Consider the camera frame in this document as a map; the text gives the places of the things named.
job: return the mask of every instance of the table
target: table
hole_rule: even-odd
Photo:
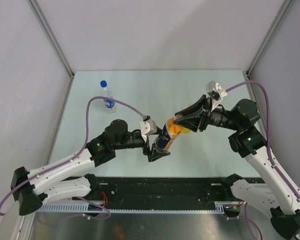
[[[174,114],[195,103],[206,94],[210,81],[229,88],[244,81],[239,70],[147,70],[147,71],[79,71],[75,74],[50,163],[79,150],[85,139],[86,106],[100,95],[100,81],[106,80],[117,100],[128,103],[150,115],[158,127]],[[222,104],[228,110],[240,100],[249,98],[246,86],[229,93]],[[91,104],[89,140],[100,135],[113,120],[123,119],[129,131],[138,129],[141,117],[117,104],[117,111],[108,114],[102,100]],[[170,148],[171,155],[148,162],[141,149],[116,151],[116,158],[91,169],[88,173],[103,177],[242,177],[259,174],[238,153],[231,150],[228,137],[233,131],[208,126],[204,132],[181,134]]]

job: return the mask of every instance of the white wall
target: white wall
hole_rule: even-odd
[[[276,156],[300,186],[300,0],[288,12],[252,79],[269,95]],[[264,102],[260,92],[258,98]]]
[[[27,1],[0,0],[0,201],[16,168],[44,163],[69,82]]]
[[[38,0],[74,71],[246,70],[283,0]]]

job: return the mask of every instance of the orange bottle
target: orange bottle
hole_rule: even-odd
[[[155,140],[157,148],[164,151],[168,151],[174,140],[180,135],[180,133],[186,133],[186,128],[174,124],[174,120],[181,118],[182,115],[177,115],[166,121],[162,134],[160,134]]]

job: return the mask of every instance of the bottle label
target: bottle label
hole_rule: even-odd
[[[162,135],[159,135],[157,140],[156,140],[156,145],[160,149],[164,149],[165,147],[167,147],[167,145],[170,141],[171,141],[171,136],[169,135],[169,133],[167,131],[166,124],[165,124],[163,129],[162,129]]]
[[[111,100],[104,99],[104,104],[108,109],[112,109],[115,106],[115,102]]]

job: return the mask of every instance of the white table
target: white table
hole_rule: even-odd
[[[206,94],[206,84],[215,81],[229,88],[244,81],[239,70],[152,70],[152,71],[79,71],[75,74],[50,163],[79,150],[85,139],[85,112],[89,99],[100,94],[100,81],[106,80],[117,100],[150,115],[162,128],[174,114]],[[222,104],[228,110],[248,90],[241,86],[229,93]],[[89,140],[100,135],[113,120],[123,119],[129,131],[138,129],[141,117],[117,104],[108,114],[102,100],[91,104]],[[170,148],[171,155],[148,162],[141,149],[116,151],[116,158],[91,169],[89,173],[104,177],[242,177],[259,174],[238,153],[231,150],[228,137],[233,131],[208,126],[206,131],[180,135]]]

